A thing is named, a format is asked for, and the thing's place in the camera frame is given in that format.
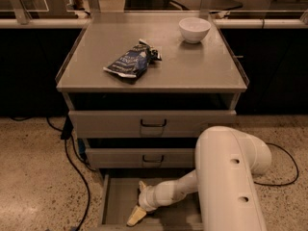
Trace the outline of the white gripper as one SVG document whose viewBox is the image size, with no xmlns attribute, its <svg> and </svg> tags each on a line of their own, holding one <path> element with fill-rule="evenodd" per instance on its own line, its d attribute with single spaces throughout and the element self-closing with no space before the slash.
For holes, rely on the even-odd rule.
<svg viewBox="0 0 308 231">
<path fill-rule="evenodd" d="M 143 181 L 139 182 L 139 205 L 136 205 L 127 220 L 127 225 L 132 227 L 135 226 L 140 220 L 146 216 L 146 212 L 155 211 L 158 208 L 158 204 L 154 200 L 153 186 L 147 186 Z"/>
</svg>

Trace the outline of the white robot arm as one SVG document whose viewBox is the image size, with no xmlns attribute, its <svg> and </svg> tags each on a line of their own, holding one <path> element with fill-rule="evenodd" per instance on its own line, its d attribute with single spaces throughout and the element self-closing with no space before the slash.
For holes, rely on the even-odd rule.
<svg viewBox="0 0 308 231">
<path fill-rule="evenodd" d="M 265 142 L 214 126 L 197 139 L 194 158 L 195 169 L 179 179 L 155 186 L 139 182 L 141 193 L 127 220 L 129 226 L 197 193 L 204 231 L 268 231 L 252 178 L 270 167 L 271 152 Z"/>
</svg>

